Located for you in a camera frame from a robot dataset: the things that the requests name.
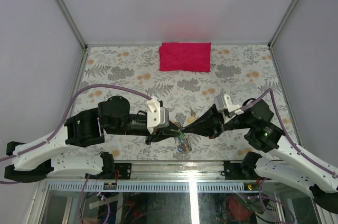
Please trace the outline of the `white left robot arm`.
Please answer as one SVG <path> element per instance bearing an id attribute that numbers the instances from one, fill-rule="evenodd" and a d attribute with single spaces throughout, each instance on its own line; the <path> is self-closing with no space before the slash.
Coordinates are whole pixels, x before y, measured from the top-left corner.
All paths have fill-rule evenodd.
<path id="1" fill-rule="evenodd" d="M 113 96 L 68 118 L 56 133 L 29 144 L 9 142 L 6 153 L 14 158 L 5 167 L 4 178 L 14 183 L 76 177 L 118 180 L 120 171 L 108 152 L 65 156 L 65 152 L 104 143 L 106 135 L 144 136 L 149 145 L 178 137 L 180 128 L 170 122 L 168 110 L 156 98 L 147 102 L 147 111 L 131 114 L 129 101 Z"/>

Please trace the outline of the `green key tag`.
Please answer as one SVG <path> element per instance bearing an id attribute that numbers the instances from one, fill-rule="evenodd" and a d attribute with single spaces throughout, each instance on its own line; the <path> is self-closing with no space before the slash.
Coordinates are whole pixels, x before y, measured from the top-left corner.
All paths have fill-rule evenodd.
<path id="1" fill-rule="evenodd" d="M 182 132 L 180 132 L 179 140 L 184 140 L 184 134 Z"/>

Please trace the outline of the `key yellow tag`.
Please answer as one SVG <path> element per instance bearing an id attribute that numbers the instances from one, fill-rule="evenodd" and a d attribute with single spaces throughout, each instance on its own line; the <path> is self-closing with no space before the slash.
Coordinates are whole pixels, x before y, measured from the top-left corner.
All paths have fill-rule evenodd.
<path id="1" fill-rule="evenodd" d="M 196 121 L 196 119 L 197 119 L 196 112 L 192 108 L 190 108 L 190 117 L 186 121 L 190 124 Z"/>

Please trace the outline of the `metal keyring hoop yellow handle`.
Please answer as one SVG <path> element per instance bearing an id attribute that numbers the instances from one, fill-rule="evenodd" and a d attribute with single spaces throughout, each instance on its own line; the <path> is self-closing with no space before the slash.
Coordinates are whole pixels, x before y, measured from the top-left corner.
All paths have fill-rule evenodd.
<path id="1" fill-rule="evenodd" d="M 177 145 L 177 150 L 180 153 L 187 154 L 192 150 L 191 143 L 190 143 L 188 135 L 184 134 L 184 140 L 179 140 L 179 137 L 177 137 L 177 140 L 178 140 L 178 143 L 179 143 Z"/>

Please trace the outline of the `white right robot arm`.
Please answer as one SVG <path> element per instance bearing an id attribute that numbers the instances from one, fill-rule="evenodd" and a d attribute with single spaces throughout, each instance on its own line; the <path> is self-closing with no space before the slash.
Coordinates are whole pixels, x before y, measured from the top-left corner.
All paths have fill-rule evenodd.
<path id="1" fill-rule="evenodd" d="M 247 129 L 245 140 L 256 150 L 242 160 L 241 174 L 276 180 L 301 191 L 321 208 L 337 213 L 337 168 L 289 138 L 271 120 L 275 115 L 262 99 L 234 105 L 228 95 L 215 97 L 212 107 L 184 132 L 217 138 L 225 131 Z"/>

